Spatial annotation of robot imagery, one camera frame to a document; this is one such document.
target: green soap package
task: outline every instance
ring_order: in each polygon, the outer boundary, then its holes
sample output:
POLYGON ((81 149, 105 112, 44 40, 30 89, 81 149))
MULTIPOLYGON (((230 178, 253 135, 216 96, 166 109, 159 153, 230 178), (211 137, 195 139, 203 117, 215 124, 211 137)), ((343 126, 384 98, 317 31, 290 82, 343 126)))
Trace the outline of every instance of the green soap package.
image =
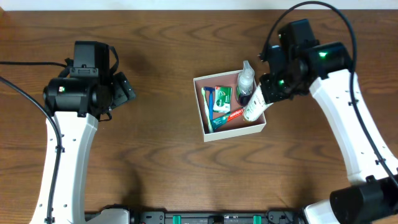
POLYGON ((215 87, 215 101, 213 111, 217 113, 228 113, 231 111, 232 88, 225 86, 215 87))

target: dark liquid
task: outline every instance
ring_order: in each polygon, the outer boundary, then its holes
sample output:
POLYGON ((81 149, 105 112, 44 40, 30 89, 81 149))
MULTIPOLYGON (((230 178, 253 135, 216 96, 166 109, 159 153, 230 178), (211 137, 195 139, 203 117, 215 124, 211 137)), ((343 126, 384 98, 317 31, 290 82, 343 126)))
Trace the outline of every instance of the dark liquid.
POLYGON ((252 95, 253 95, 253 93, 248 96, 239 96, 239 98, 238 98, 239 105, 246 106, 249 103, 252 95))

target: white toothbrush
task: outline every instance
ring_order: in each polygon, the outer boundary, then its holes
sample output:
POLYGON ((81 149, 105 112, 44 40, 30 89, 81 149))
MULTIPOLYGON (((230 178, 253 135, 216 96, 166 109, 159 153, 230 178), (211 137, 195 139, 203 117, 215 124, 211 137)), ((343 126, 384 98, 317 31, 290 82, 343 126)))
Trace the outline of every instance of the white toothbrush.
POLYGON ((203 95, 203 101, 205 102, 205 111, 206 111, 206 117, 207 117, 207 125, 209 126, 209 132, 213 133, 213 127, 211 125, 210 117, 209 117, 209 107, 207 106, 206 102, 206 91, 204 88, 201 89, 201 94, 203 95))

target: wooden table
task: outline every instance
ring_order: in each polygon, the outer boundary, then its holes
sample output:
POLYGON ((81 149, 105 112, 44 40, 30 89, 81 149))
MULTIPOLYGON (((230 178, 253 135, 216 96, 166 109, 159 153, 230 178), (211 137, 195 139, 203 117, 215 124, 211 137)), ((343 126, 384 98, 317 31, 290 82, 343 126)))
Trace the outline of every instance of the wooden table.
MULTIPOLYGON (((192 79, 238 70, 256 55, 282 11, 6 12, 0 60, 63 62, 76 40, 115 46, 136 100, 100 123, 88 164, 85 210, 114 203, 137 210, 267 210, 302 207, 349 186, 340 149, 311 96, 266 112, 261 133, 203 143, 192 79)), ((345 11, 358 39, 361 89, 385 142, 398 155, 398 14, 345 11)), ((331 11, 309 18, 322 43, 349 35, 331 11)), ((42 101, 58 67, 0 66, 0 74, 42 101)), ((45 118, 0 85, 0 223, 28 223, 39 196, 45 118)), ((385 222, 397 222, 390 218, 385 222)))

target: cardboard box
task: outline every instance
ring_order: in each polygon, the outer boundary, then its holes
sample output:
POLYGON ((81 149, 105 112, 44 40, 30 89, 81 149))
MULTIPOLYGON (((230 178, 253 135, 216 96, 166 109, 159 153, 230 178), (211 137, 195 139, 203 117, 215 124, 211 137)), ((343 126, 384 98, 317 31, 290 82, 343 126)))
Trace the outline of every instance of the cardboard box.
MULTIPOLYGON (((204 86, 214 87, 214 86, 230 86, 232 87, 232 99, 231 99, 231 111, 239 109, 241 105, 238 104, 235 97, 236 91, 236 80, 238 79, 238 74, 241 70, 233 72, 224 72, 215 75, 208 75, 205 77, 199 77, 193 79, 193 88, 195 90, 195 96, 197 99, 198 112, 200 117, 201 130, 203 133, 203 140, 205 142, 214 141, 219 139, 231 138, 236 136, 241 136, 244 134, 258 133, 262 131, 266 125, 266 118, 262 114, 259 119, 255 122, 247 123, 243 121, 243 117, 239 116, 232 121, 224 124, 220 128, 210 133, 207 125, 207 118, 205 113, 205 104, 203 102, 203 96, 201 94, 201 88, 204 86)), ((206 101, 209 99, 209 92, 206 91, 206 101)), ((224 113, 213 113, 213 119, 225 115, 224 113)))

